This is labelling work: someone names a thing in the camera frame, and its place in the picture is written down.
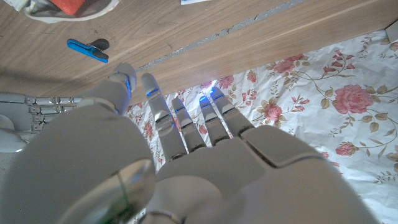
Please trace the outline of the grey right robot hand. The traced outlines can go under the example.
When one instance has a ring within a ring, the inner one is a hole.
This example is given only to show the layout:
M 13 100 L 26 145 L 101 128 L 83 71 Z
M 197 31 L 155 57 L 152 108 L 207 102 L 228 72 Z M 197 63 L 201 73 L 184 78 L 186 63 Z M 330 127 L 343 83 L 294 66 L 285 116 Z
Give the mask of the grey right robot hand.
M 1 93 L 1 152 L 21 152 L 59 114 L 76 108 L 81 97 L 38 97 Z

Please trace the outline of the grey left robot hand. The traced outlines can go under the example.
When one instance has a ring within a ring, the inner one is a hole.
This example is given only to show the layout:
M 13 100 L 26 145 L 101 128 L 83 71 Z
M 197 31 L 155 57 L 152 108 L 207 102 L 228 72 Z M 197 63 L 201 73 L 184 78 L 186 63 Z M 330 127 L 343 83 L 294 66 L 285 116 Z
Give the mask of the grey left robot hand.
M 37 133 L 1 189 L 2 223 L 376 223 L 341 174 L 305 142 L 253 126 L 212 88 L 200 99 L 206 144 L 180 100 L 142 82 L 166 159 L 157 169 L 126 117 L 127 63 Z

